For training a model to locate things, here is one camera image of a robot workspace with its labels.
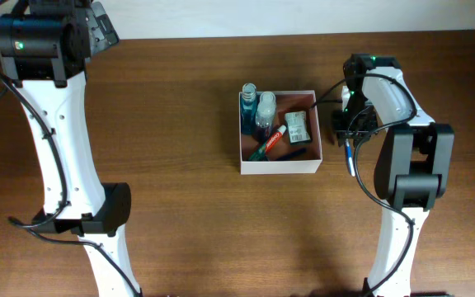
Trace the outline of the purple pump soap bottle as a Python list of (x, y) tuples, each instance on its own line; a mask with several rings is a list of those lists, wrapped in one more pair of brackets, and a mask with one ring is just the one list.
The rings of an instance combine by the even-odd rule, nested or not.
[(263, 92), (256, 109), (254, 138), (265, 142), (270, 137), (276, 112), (276, 99), (273, 92)]

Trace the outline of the green white soap box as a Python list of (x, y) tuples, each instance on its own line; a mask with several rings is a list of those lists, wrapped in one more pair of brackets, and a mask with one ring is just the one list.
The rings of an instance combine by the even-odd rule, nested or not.
[(287, 112), (284, 119), (291, 145), (310, 144), (312, 142), (311, 134), (308, 132), (306, 111)]

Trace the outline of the blue disposable razor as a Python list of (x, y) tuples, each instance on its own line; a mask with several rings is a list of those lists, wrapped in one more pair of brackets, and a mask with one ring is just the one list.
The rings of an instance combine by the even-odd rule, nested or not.
[(283, 161), (289, 161), (293, 158), (296, 158), (298, 156), (301, 156), (303, 154), (305, 154), (307, 152), (307, 149), (306, 148), (300, 148), (298, 150), (295, 150), (291, 153), (287, 153), (286, 155), (283, 155), (279, 158), (276, 159), (276, 162), (283, 162)]

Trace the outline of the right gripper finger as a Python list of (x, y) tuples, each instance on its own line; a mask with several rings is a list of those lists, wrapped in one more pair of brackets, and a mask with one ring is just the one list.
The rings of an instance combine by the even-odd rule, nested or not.
[(368, 107), (357, 117), (354, 131), (352, 132), (352, 144), (354, 147), (378, 126), (377, 113), (373, 107)]
[(334, 110), (332, 112), (332, 129), (333, 134), (336, 136), (336, 141), (339, 147), (342, 147), (346, 138), (346, 115), (342, 110)]

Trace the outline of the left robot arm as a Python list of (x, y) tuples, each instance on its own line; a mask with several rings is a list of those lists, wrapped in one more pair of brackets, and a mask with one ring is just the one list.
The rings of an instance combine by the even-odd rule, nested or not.
[(22, 0), (0, 16), (0, 80), (21, 103), (40, 163), (44, 203), (10, 223), (41, 241), (85, 249), (102, 296), (140, 296), (125, 227), (131, 192), (99, 180), (85, 116), (87, 63), (119, 43), (97, 1)]

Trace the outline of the teal mouthwash bottle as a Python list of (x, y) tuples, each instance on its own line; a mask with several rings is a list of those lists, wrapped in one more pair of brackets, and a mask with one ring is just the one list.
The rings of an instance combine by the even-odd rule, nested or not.
[(242, 86), (240, 97), (241, 132), (243, 134), (252, 134), (255, 125), (257, 103), (256, 86), (253, 83), (245, 83)]

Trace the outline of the blue white toothbrush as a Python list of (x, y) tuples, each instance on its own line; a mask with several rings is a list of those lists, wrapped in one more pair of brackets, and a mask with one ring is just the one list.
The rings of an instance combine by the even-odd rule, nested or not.
[(344, 145), (345, 145), (345, 153), (346, 153), (346, 166), (347, 166), (348, 172), (352, 177), (355, 177), (355, 169), (354, 169), (354, 162), (353, 162), (353, 155), (352, 155), (352, 148), (350, 145), (350, 141), (348, 139), (345, 139)]

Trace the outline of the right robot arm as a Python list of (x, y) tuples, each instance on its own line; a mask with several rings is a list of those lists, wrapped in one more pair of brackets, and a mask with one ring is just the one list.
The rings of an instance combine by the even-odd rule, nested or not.
[(350, 174), (360, 182), (360, 151), (385, 137), (374, 168), (374, 190), (361, 189), (383, 210), (374, 264), (363, 296), (411, 296), (411, 273), (421, 228), (446, 191), (454, 131), (427, 115), (393, 56), (353, 54), (343, 64), (342, 108), (332, 114)]

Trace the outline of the Colgate toothpaste tube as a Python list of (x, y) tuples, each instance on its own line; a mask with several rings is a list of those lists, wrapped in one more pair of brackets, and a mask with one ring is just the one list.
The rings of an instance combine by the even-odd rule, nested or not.
[(248, 160), (261, 161), (266, 156), (266, 154), (269, 153), (275, 147), (275, 145), (283, 138), (283, 135), (285, 134), (286, 130), (286, 125), (280, 126), (278, 130), (249, 157)]

